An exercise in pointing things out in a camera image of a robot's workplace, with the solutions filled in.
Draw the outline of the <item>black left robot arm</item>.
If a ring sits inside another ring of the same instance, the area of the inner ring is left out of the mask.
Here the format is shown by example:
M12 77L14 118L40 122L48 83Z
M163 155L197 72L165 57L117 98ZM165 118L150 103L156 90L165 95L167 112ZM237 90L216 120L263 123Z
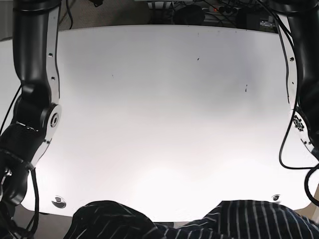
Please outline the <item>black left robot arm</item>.
M319 157L319 4L316 0L271 0L285 60L292 109L288 128Z

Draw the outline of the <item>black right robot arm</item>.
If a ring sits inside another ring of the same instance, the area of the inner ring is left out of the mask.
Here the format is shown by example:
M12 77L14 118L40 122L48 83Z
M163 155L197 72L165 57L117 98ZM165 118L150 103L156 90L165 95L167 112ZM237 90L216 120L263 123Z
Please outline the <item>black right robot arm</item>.
M8 127L0 129L0 236L33 238L39 221L39 192L35 168L51 144L61 119L57 39L59 0L13 2L13 62L20 87L9 111ZM35 206L31 229L13 220L32 179Z

